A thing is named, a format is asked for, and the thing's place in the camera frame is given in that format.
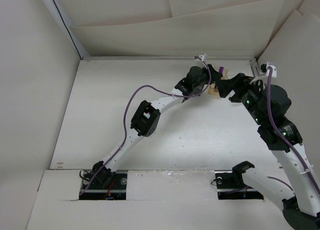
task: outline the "purple connector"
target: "purple connector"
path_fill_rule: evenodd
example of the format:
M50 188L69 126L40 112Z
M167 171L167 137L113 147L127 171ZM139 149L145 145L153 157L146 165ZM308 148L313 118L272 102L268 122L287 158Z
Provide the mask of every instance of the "purple connector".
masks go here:
M225 69L225 68L224 68L223 66L220 66L220 68L219 68L219 73L222 74L222 73L224 72L224 69Z

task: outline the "screw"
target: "screw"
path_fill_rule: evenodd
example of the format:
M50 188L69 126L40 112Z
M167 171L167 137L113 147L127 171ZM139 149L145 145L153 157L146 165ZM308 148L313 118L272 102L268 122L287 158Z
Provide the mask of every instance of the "screw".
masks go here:
M218 176L216 178L216 183L220 185L220 184L222 184L222 180L223 180L222 177Z
M126 178L121 178L120 184L121 185L126 185L127 184L127 179Z

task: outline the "white wall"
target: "white wall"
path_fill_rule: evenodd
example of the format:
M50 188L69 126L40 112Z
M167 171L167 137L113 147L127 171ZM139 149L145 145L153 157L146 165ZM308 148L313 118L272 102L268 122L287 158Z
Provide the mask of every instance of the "white wall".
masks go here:
M41 0L0 0L0 229L25 229L79 57Z

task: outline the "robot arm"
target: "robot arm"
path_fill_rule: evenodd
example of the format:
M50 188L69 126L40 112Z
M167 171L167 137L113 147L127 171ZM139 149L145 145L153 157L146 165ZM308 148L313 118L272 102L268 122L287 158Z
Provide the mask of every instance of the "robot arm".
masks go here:
M276 68L268 64L261 68L266 76L272 74L273 70ZM233 179L270 199L294 229L320 229L319 181L308 161L297 127L285 117L291 106L286 91L270 84L272 94L268 96L262 77L253 79L241 73L230 80L213 79L220 96L224 98L233 90L234 95L229 100L242 103L259 125L260 137L283 167L294 193L256 171L249 162L232 169ZM268 111L268 100L271 101L271 112Z
M233 167L231 179L240 187L250 186L270 199L283 212L285 219L294 229L320 229L319 181L307 159L303 141L296 126L285 117L291 105L286 91L279 86L270 86L271 114L277 130L282 133L282 136L279 136L268 117L267 92L261 77L254 79L239 73L232 79L223 80L222 74L216 72L211 65L208 65L207 69L192 67L169 96L152 102L141 102L131 120L126 140L102 161L97 162L92 171L85 175L86 179L90 179L86 189L92 182L104 189L108 187L121 160L139 141L153 134L160 115L172 106L199 95L204 84L207 83L215 83L222 98L234 91L234 95L229 100L242 103L248 110L259 126L258 133L262 140L284 168L294 192L283 184L264 176L249 162Z

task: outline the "small wooden object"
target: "small wooden object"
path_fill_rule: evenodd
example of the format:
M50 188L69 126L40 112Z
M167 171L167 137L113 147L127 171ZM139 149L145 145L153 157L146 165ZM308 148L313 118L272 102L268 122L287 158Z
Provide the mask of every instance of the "small wooden object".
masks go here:
M227 69L225 69L224 67L220 67L219 72L222 72L222 79L223 80L228 79L228 77L227 77L228 70ZM216 88L215 84L210 85L209 94L220 97L219 90Z

